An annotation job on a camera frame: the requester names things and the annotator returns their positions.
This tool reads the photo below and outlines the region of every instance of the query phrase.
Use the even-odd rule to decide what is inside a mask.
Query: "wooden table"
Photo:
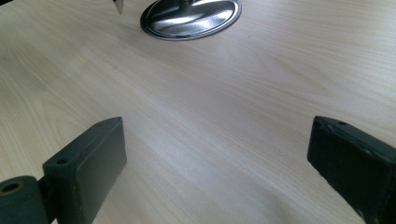
[[[0,7],[0,179],[122,116],[128,163],[95,223],[363,223],[306,159],[312,120],[396,147],[396,3],[243,0],[232,27],[161,41],[152,0]]]

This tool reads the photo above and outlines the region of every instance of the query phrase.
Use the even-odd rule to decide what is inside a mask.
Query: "wood grain tabletop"
[[[0,6],[0,180],[121,116],[94,223],[362,224],[306,159],[314,116],[396,147],[396,2],[242,0],[207,38],[146,35],[153,0]]]

